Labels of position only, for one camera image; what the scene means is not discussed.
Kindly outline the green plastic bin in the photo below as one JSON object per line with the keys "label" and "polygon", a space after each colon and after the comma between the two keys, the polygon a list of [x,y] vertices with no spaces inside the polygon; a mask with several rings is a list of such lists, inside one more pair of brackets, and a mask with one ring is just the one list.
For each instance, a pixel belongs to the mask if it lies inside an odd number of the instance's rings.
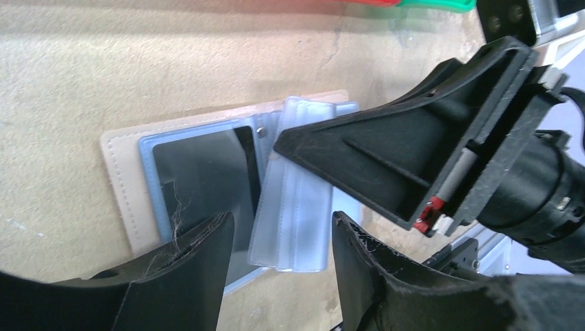
{"label": "green plastic bin", "polygon": [[465,13],[476,6],[476,0],[402,0],[397,7],[425,8],[448,12]]}

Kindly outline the red plastic bin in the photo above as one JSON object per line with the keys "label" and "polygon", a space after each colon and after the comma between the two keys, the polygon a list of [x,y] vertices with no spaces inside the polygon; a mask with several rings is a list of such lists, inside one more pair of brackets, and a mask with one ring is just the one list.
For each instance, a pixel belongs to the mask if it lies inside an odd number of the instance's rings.
{"label": "red plastic bin", "polygon": [[340,0],[340,1],[359,3],[367,6],[376,6],[383,8],[398,6],[401,3],[401,0]]}

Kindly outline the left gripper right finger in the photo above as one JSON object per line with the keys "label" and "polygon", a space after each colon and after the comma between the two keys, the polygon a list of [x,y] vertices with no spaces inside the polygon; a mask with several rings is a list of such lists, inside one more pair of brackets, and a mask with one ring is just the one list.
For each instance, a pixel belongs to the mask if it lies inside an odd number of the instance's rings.
{"label": "left gripper right finger", "polygon": [[582,276],[460,279],[422,265],[332,217],[345,330],[583,330]]}

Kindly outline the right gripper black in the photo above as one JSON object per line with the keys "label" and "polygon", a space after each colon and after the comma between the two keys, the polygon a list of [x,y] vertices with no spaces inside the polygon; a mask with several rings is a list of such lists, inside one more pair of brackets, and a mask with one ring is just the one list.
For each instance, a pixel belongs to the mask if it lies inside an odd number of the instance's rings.
{"label": "right gripper black", "polygon": [[491,43],[468,62],[441,62],[382,106],[284,130],[275,151],[407,230],[447,185],[448,234],[478,218],[581,274],[584,166],[566,132],[537,127],[584,51],[584,2],[478,1],[477,12]]}

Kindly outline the aluminium table frame rail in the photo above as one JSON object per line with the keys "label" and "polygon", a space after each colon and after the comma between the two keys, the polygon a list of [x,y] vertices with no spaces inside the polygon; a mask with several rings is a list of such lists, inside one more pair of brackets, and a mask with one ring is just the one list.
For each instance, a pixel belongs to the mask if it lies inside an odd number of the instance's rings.
{"label": "aluminium table frame rail", "polygon": [[504,234],[474,225],[452,240],[424,265],[455,275],[475,271],[487,277],[516,274],[569,275],[558,265],[532,258],[528,248]]}

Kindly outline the beige card holder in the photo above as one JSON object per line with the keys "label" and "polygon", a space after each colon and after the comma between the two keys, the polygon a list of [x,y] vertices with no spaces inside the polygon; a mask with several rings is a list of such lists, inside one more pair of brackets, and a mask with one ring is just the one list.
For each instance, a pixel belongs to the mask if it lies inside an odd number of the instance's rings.
{"label": "beige card holder", "polygon": [[328,265],[329,217],[341,210],[361,219],[361,204],[273,150],[286,128],[358,111],[344,90],[288,97],[253,106],[148,123],[105,132],[101,149],[128,239],[139,256],[174,241],[159,188],[153,148],[179,138],[248,126],[261,185],[247,262],[255,271],[230,285],[231,292],[262,272],[321,272]]}

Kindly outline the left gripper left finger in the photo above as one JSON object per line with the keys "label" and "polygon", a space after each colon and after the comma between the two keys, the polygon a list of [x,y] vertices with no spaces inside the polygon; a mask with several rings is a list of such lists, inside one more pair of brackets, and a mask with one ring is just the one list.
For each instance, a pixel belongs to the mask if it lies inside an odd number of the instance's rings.
{"label": "left gripper left finger", "polygon": [[174,241],[89,279],[1,274],[2,330],[214,330],[235,221],[219,212]]}

